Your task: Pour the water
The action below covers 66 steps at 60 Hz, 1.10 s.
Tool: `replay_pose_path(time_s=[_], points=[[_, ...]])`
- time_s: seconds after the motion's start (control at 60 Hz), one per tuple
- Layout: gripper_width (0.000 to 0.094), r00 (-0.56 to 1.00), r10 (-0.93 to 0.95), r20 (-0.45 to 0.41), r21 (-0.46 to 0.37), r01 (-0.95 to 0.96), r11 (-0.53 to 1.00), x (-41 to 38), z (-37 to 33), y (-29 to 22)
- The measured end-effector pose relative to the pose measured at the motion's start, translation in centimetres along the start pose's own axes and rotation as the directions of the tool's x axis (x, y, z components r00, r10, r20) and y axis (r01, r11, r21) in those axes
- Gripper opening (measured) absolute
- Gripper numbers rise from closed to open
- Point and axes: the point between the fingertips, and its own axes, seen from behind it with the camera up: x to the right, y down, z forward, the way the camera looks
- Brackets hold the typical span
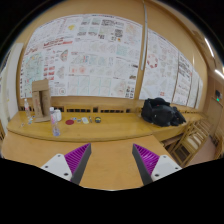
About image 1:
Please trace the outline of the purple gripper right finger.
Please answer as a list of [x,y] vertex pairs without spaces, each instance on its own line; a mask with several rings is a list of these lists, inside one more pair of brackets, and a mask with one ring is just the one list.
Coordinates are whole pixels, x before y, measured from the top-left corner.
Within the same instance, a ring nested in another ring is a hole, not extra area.
[[181,170],[181,167],[168,155],[157,155],[154,152],[137,144],[133,145],[135,158],[143,185],[148,185]]

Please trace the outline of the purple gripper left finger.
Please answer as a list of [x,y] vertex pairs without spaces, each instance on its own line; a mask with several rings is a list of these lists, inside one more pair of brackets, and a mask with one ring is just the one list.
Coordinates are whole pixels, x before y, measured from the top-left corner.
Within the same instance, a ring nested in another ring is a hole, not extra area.
[[42,169],[79,185],[91,155],[91,144],[85,144],[63,155],[56,154]]

